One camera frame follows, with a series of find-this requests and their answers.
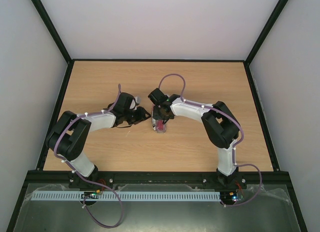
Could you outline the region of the stars and stripes glasses case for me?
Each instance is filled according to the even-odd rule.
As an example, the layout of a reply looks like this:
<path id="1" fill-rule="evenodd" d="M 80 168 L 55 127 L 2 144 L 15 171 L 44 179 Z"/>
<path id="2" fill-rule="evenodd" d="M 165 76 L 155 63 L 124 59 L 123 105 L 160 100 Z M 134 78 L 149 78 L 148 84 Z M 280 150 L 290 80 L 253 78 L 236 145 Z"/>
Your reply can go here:
<path id="1" fill-rule="evenodd" d="M 155 109 L 154 109 L 154 106 L 152 106 L 151 125 L 152 125 L 153 130 L 156 133 L 165 133 L 167 130 L 167 126 L 164 124 L 164 122 L 162 120 L 155 119 L 154 114 L 155 114 Z"/>

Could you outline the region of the red sunglasses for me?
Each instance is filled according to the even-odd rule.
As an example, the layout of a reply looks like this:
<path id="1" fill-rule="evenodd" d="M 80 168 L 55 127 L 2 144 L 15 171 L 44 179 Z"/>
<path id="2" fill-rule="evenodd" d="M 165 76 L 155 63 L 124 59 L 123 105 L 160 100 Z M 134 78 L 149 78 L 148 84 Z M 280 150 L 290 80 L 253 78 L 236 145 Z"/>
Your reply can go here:
<path id="1" fill-rule="evenodd" d="M 166 131 L 166 125 L 162 120 L 156 120 L 154 130 L 158 133 L 164 133 Z"/>

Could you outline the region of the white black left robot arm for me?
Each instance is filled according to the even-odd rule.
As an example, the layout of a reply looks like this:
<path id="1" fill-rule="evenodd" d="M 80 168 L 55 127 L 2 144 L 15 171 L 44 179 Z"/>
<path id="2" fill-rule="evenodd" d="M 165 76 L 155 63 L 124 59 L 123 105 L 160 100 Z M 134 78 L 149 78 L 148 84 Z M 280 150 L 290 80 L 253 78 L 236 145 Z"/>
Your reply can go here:
<path id="1" fill-rule="evenodd" d="M 76 114 L 65 111 L 46 137 L 46 145 L 55 157 L 67 164 L 72 173 L 91 186 L 105 187 L 98 179 L 98 168 L 89 160 L 84 146 L 89 133 L 101 129 L 124 128 L 151 118 L 151 114 L 140 106 L 140 98 L 119 92 L 116 100 L 98 112 Z"/>

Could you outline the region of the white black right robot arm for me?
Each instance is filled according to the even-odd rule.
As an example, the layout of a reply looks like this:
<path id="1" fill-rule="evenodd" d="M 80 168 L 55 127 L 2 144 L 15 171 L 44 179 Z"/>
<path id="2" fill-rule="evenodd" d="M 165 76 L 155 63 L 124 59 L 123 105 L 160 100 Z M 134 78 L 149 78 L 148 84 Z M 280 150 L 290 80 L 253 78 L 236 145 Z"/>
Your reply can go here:
<path id="1" fill-rule="evenodd" d="M 203 124 L 210 142 L 217 147 L 217 181 L 228 188 L 236 181 L 236 145 L 240 124 L 224 102 L 202 104 L 187 100 L 180 95 L 167 96 L 159 88 L 154 89 L 148 98 L 154 105 L 153 117 L 163 123 L 176 116 L 193 119 Z"/>

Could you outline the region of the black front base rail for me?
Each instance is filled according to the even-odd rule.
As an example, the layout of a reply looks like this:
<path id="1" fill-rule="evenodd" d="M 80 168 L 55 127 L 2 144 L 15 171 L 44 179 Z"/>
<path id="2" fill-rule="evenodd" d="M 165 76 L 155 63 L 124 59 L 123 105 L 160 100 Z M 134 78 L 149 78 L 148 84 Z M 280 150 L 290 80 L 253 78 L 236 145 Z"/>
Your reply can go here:
<path id="1" fill-rule="evenodd" d="M 231 179 L 223 178 L 217 172 L 114 172 L 99 171 L 89 177 L 94 182 L 104 182 L 110 187 L 119 187 L 126 184 L 185 184 L 193 188 L 226 190 L 234 189 L 240 185 L 246 188 L 249 184 L 285 184 L 292 185 L 288 172 L 271 171 L 262 172 L 237 172 Z M 93 188 L 79 178 L 78 175 L 68 171 L 38 171 L 31 170 L 27 173 L 24 185 L 29 183 L 62 183 L 71 188 Z"/>

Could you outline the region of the black left frame post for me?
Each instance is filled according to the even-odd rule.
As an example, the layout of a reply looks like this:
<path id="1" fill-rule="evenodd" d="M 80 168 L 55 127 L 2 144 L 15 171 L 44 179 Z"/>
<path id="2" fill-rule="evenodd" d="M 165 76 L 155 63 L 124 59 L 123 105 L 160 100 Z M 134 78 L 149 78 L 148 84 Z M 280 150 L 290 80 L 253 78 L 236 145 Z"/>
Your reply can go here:
<path id="1" fill-rule="evenodd" d="M 71 56 L 69 55 L 61 37 L 59 36 L 49 14 L 47 13 L 43 3 L 41 0 L 30 0 L 35 7 L 36 11 L 38 12 L 40 18 L 42 19 L 45 27 L 47 28 L 48 32 L 50 33 L 53 41 L 55 42 L 57 48 L 59 49 L 61 55 L 63 56 L 64 60 L 69 64 L 72 61 Z"/>

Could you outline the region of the black frame post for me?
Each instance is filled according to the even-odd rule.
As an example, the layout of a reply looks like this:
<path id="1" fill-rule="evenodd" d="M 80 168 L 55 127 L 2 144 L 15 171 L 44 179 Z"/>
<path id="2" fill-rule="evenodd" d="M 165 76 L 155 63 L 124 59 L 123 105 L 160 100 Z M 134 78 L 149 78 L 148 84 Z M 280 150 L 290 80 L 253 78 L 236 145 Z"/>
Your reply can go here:
<path id="1" fill-rule="evenodd" d="M 278 0 L 276 6 L 274 7 L 271 15 L 269 16 L 266 24 L 264 25 L 261 33 L 259 34 L 256 42 L 254 43 L 251 51 L 249 52 L 244 62 L 245 67 L 248 67 L 254 60 L 255 56 L 257 55 L 258 51 L 260 50 L 261 46 L 263 45 L 264 41 L 266 40 L 267 36 L 269 35 L 270 31 L 272 30 L 274 24 L 281 15 L 288 1 L 289 0 Z"/>
<path id="2" fill-rule="evenodd" d="M 43 3 L 41 0 L 30 0 L 35 7 L 36 11 L 38 12 L 40 18 L 42 19 L 45 27 L 47 28 L 48 32 L 50 33 L 53 41 L 55 42 L 57 48 L 59 49 L 61 55 L 63 56 L 64 60 L 69 64 L 72 61 L 71 56 L 69 55 L 61 37 L 59 36 L 49 14 L 47 13 Z"/>

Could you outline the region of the black right frame post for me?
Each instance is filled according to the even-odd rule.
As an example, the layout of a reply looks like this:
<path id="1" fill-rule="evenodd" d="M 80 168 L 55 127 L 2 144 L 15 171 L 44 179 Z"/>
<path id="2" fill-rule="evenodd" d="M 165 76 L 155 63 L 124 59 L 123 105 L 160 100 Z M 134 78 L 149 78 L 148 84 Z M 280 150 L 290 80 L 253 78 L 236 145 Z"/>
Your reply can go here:
<path id="1" fill-rule="evenodd" d="M 267 36 L 269 35 L 270 31 L 272 30 L 274 24 L 281 15 L 288 1 L 289 0 L 278 0 L 276 6 L 274 7 L 271 15 L 269 16 L 266 24 L 264 25 L 261 33 L 259 34 L 256 42 L 254 43 L 251 51 L 249 52 L 244 62 L 245 67 L 248 67 L 254 60 L 255 56 L 257 55 L 258 51 L 260 50 L 261 46 L 263 45 L 264 41 L 266 40 Z"/>

